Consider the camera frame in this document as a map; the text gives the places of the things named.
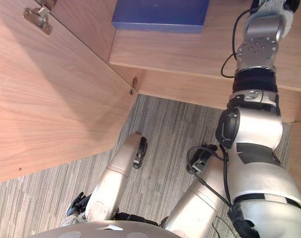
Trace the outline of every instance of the open cabinet door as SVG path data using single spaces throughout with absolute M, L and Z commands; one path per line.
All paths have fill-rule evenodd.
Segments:
M 34 0 L 0 0 L 0 181 L 111 149 L 135 97 L 130 85 Z

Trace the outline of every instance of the striped carpet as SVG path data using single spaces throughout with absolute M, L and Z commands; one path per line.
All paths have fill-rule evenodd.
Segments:
M 118 146 L 135 131 L 147 138 L 149 147 L 142 168 L 132 170 L 120 211 L 160 222 L 194 179 L 185 169 L 187 149 L 217 142 L 214 131 L 221 112 L 139 95 L 112 151 L 0 183 L 0 238 L 23 238 L 58 227 L 68 204 L 79 192 L 93 191 Z M 289 133 L 285 124 L 276 150 L 283 165 Z M 224 206 L 218 215 L 230 224 L 226 212 Z M 222 238 L 234 237 L 220 219 L 214 224 Z M 208 236 L 217 234 L 211 228 Z

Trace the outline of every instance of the wire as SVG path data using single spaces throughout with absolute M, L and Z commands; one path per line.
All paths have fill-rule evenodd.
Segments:
M 232 234 L 234 235 L 234 237 L 237 238 L 237 236 L 235 235 L 234 231 L 232 230 L 232 228 L 230 227 L 230 225 L 229 225 L 226 221 L 224 221 L 224 220 L 223 220 L 221 217 L 219 217 L 219 216 L 215 216 L 215 217 L 217 217 L 218 219 L 220 219 L 221 221 L 223 221 L 223 222 L 227 225 L 227 227 L 229 228 L 229 230 L 232 232 Z
M 228 186 L 228 153 L 226 153 L 224 147 L 220 144 L 220 149 L 223 153 L 223 183 L 224 183 L 224 190 L 226 198 L 228 199 L 229 203 L 231 204 L 231 197 L 229 192 L 229 186 Z
M 234 76 L 227 76 L 223 73 L 224 67 L 226 65 L 226 63 L 229 61 L 229 59 L 233 56 L 233 53 L 225 60 L 225 62 L 223 63 L 222 67 L 221 67 L 221 75 L 225 78 L 234 78 Z
M 274 160 L 275 160 L 277 163 L 281 164 L 280 160 L 278 159 L 278 157 L 277 157 L 277 155 L 274 153 L 274 151 L 272 152 L 272 157 L 274 158 Z
M 197 174 L 197 171 L 192 167 L 192 165 L 190 164 L 190 153 L 194 150 L 194 149 L 203 149 L 203 150 L 206 150 L 208 152 L 210 152 L 213 156 L 215 156 L 216 158 L 220 159 L 221 161 L 224 161 L 220 156 L 218 156 L 215 151 L 213 150 L 210 150 L 208 148 L 205 148 L 203 146 L 195 146 L 195 147 L 192 147 L 188 150 L 187 152 L 187 164 L 188 164 L 188 167 L 191 171 L 191 173 L 199 180 L 199 182 L 206 186 L 212 193 L 214 193 L 214 195 L 216 195 L 218 198 L 220 198 L 222 200 L 222 202 L 224 202 L 228 207 L 231 207 L 231 204 L 220 194 L 218 193 L 217 191 L 215 191 L 212 187 L 210 187 L 206 181 L 204 181 L 198 174 Z
M 221 158 L 220 156 L 218 156 L 218 154 L 214 151 L 214 150 L 210 150 L 204 146 L 194 146 L 194 147 L 191 147 L 188 152 L 187 152 L 187 158 L 190 158 L 190 153 L 193 151 L 193 150 L 198 150 L 198 149 L 202 149 L 202 150 L 205 150 L 207 152 L 209 152 L 211 155 L 213 155 L 214 157 L 218 158 L 219 160 L 223 161 L 223 158 Z
M 216 234 L 218 235 L 218 238 L 220 238 L 220 233 L 219 233 L 219 232 L 218 232 L 218 230 L 215 228 L 215 226 L 214 226 L 213 222 L 212 222 L 212 227 L 213 227 L 213 229 L 215 229 L 215 231 L 216 231 Z

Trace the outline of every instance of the metal hinge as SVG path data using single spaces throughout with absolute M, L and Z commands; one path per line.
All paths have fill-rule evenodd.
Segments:
M 48 15 L 53 10 L 55 3 L 56 0 L 42 0 L 40 1 L 41 8 L 31 9 L 27 7 L 24 9 L 22 17 L 50 35 L 52 27 L 48 23 Z
M 134 77 L 134 78 L 133 78 L 132 88 L 131 88 L 131 90 L 130 90 L 130 94 L 131 94 L 131 95 L 134 95 L 134 92 L 135 92 L 135 89 L 136 89 L 136 86 L 137 86 L 137 81 L 138 81 L 138 78 L 137 78 L 137 77 Z

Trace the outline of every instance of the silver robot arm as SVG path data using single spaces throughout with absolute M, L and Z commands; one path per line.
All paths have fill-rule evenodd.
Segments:
M 283 0 L 259 6 L 246 21 L 233 94 L 216 130 L 228 149 L 228 215 L 241 237 L 301 237 L 301 196 L 273 154 L 283 131 L 274 59 L 293 12 Z

